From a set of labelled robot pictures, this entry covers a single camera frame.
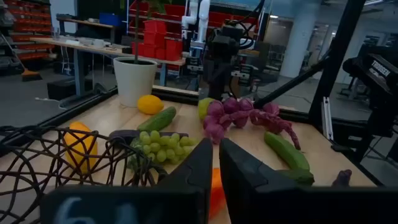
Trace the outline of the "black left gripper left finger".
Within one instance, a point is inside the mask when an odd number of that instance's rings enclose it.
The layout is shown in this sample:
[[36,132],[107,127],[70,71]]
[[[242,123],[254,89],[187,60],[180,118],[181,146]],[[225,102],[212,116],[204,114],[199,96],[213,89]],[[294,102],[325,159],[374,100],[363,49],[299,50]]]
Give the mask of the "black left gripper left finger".
[[202,139],[153,187],[68,185],[40,203],[41,224],[207,224],[213,145]]

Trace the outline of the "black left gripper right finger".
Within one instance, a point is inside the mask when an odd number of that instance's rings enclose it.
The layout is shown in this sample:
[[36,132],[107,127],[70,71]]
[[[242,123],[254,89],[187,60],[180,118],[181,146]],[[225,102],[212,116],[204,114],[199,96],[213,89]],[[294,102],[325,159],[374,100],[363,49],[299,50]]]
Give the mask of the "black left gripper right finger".
[[220,172],[232,224],[398,224],[397,187],[309,187],[225,138]]

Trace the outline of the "red-orange bell pepper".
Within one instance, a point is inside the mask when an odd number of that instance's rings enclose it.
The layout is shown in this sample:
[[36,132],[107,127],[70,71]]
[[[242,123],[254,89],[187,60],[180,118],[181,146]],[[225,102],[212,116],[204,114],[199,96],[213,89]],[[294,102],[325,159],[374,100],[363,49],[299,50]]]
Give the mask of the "red-orange bell pepper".
[[214,168],[212,172],[209,221],[212,224],[226,224],[229,222],[219,168]]

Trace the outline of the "yellow-orange oval fruit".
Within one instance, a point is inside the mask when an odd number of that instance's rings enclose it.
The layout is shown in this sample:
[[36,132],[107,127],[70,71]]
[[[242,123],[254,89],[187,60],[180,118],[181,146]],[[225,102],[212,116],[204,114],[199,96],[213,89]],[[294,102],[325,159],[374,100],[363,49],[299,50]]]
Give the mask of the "yellow-orange oval fruit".
[[[91,132],[90,128],[88,128],[85,124],[83,124],[79,121],[74,121],[74,122],[70,123],[69,128],[78,130],[78,131]],[[64,140],[65,140],[66,145],[70,146],[71,144],[76,143],[72,148],[82,154],[85,153],[83,146],[85,146],[86,150],[89,151],[94,137],[88,136],[86,139],[83,140],[83,143],[80,143],[80,142],[78,142],[78,139],[83,138],[85,136],[85,134],[76,133],[76,132],[74,132],[74,134],[77,136],[77,138],[72,136],[70,133],[66,133],[64,135]],[[93,145],[92,150],[90,151],[90,155],[91,155],[91,157],[88,159],[88,162],[85,161],[80,166],[80,172],[82,174],[86,174],[88,172],[88,166],[90,166],[90,169],[92,169],[97,161],[96,157],[92,157],[92,155],[95,155],[95,156],[98,155],[98,143],[96,141]],[[66,151],[65,157],[66,157],[66,160],[69,162],[69,164],[73,168],[75,168],[76,165],[78,165],[83,160],[83,156],[79,155],[78,153],[75,153],[74,151],[70,151],[70,152]]]

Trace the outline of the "small orange fruit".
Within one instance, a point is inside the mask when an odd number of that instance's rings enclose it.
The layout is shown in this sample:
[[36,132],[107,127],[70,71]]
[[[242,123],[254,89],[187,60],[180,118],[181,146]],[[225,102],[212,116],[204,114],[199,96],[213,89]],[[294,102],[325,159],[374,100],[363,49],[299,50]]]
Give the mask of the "small orange fruit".
[[164,104],[157,96],[144,95],[138,99],[137,108],[144,114],[157,114],[163,110]]

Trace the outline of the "purple onion braid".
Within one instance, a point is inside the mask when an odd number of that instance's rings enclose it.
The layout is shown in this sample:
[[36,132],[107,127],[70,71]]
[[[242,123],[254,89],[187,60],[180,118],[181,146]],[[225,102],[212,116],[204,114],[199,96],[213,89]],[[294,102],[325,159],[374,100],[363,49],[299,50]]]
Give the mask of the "purple onion braid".
[[296,149],[300,150],[299,139],[289,121],[279,117],[279,106],[271,103],[263,110],[255,109],[248,98],[237,100],[229,97],[223,102],[214,100],[207,109],[207,115],[202,122],[205,136],[214,144],[219,144],[225,132],[233,124],[243,128],[250,121],[253,125],[263,126],[273,134],[285,131],[292,139]]

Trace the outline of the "green apple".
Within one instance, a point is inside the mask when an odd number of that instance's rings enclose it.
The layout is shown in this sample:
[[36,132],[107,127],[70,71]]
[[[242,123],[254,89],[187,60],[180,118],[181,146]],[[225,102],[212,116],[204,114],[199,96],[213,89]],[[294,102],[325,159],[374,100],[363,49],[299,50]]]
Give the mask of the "green apple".
[[198,101],[198,115],[201,121],[205,119],[205,116],[207,115],[207,109],[212,101],[214,101],[212,98],[204,98]]

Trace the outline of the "dark green cucumber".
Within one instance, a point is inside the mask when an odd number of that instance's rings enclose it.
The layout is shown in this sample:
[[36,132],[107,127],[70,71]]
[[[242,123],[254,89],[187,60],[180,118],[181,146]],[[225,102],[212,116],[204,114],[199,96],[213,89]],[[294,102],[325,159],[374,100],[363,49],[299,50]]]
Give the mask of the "dark green cucumber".
[[296,183],[301,185],[313,185],[315,182],[313,174],[309,170],[305,169],[292,169],[292,170],[278,170],[279,174],[282,174]]

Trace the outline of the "green grape bunch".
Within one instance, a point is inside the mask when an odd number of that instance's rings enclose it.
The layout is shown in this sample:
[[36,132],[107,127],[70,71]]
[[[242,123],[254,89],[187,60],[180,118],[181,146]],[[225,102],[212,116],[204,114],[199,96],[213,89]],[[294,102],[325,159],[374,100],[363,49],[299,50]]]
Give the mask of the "green grape bunch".
[[192,152],[196,143],[196,139],[186,134],[140,131],[130,146],[156,164],[179,164]]

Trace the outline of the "black floor box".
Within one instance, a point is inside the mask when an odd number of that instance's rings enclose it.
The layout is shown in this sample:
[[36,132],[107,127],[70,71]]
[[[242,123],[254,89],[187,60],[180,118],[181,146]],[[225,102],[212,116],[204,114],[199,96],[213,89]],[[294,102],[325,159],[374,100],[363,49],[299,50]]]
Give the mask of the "black floor box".
[[92,94],[93,82],[89,79],[85,79],[84,82],[85,92],[83,95],[76,93],[76,84],[74,78],[67,78],[63,80],[57,80],[47,83],[47,93],[51,100],[77,100]]

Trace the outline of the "white round pillar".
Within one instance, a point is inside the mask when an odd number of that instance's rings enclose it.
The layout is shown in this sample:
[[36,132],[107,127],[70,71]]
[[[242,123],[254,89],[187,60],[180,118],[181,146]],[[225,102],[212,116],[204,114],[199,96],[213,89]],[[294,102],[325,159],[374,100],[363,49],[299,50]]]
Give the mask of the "white round pillar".
[[280,75],[283,77],[294,78],[300,73],[317,14],[315,10],[300,11],[295,15],[280,69]]

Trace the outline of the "small green potted tree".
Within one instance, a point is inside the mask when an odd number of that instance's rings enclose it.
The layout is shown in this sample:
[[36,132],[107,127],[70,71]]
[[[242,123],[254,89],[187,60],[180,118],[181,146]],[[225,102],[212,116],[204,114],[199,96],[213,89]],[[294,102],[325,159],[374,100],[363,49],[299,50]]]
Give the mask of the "small green potted tree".
[[142,10],[141,3],[144,2],[148,4],[147,7],[147,19],[150,19],[153,12],[166,14],[164,4],[172,4],[173,0],[130,0],[132,1],[131,4],[127,6],[130,7],[131,5],[135,5],[135,13],[134,13],[134,40],[133,40],[133,54],[134,60],[132,61],[133,64],[136,65],[152,65],[154,62],[150,62],[147,58],[142,58],[139,56],[139,50],[143,50],[139,46],[141,43],[141,39],[139,38],[139,16]]

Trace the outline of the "stack of red bins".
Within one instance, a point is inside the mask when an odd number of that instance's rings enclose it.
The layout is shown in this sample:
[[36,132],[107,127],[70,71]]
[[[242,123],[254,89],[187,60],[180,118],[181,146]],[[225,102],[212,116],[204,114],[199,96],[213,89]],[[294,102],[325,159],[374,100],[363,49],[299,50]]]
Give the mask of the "stack of red bins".
[[167,27],[164,21],[149,20],[143,22],[142,40],[132,42],[132,54],[147,58],[177,61],[182,58],[182,41],[167,38]]

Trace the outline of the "black diagonal frame brace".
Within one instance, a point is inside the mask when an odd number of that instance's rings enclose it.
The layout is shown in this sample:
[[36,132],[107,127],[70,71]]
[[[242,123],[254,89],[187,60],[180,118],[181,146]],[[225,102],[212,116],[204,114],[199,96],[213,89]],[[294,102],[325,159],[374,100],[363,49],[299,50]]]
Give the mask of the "black diagonal frame brace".
[[294,87],[301,84],[305,80],[314,76],[314,74],[323,70],[329,61],[330,61],[330,59],[328,57],[326,59],[320,60],[317,64],[313,65],[306,72],[303,72],[300,75],[298,75],[297,77],[291,79],[289,82],[285,83],[284,85],[282,85],[278,89],[274,90],[267,96],[256,100],[254,102],[255,109],[262,109],[265,104],[272,102],[274,99],[278,98],[279,96],[283,95],[287,91],[293,89]]

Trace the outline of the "black frame post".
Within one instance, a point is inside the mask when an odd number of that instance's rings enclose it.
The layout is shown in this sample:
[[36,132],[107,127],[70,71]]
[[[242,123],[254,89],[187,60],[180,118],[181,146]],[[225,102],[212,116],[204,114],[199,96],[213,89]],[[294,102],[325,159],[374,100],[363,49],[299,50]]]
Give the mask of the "black frame post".
[[315,127],[319,127],[322,124],[323,98],[330,96],[365,1],[348,0],[346,3],[334,42],[330,47],[330,54],[323,67],[323,72],[308,112],[308,120]]

